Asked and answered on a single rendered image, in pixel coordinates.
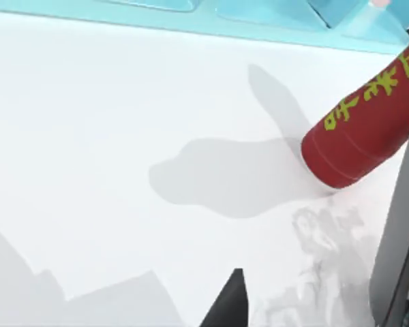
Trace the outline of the red bottle with yellow lettering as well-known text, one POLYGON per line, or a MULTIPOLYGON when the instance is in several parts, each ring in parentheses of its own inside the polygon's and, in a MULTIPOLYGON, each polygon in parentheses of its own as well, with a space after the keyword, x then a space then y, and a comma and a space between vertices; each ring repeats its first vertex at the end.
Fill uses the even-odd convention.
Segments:
POLYGON ((409 45, 306 133, 301 154, 319 181, 343 189, 392 157, 408 137, 409 45))

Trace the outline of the light blue rack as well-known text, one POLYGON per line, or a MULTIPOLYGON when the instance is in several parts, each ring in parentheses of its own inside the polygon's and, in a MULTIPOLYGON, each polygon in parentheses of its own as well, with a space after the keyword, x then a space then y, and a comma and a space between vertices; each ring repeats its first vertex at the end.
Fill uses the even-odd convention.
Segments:
POLYGON ((0 12, 393 54, 409 0, 0 0, 0 12))

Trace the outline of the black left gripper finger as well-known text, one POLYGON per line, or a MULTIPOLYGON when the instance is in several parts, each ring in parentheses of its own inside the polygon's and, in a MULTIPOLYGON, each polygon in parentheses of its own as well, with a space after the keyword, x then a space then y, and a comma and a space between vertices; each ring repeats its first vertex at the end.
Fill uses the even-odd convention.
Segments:
POLYGON ((199 327, 248 327, 249 302, 242 268, 236 268, 199 327))

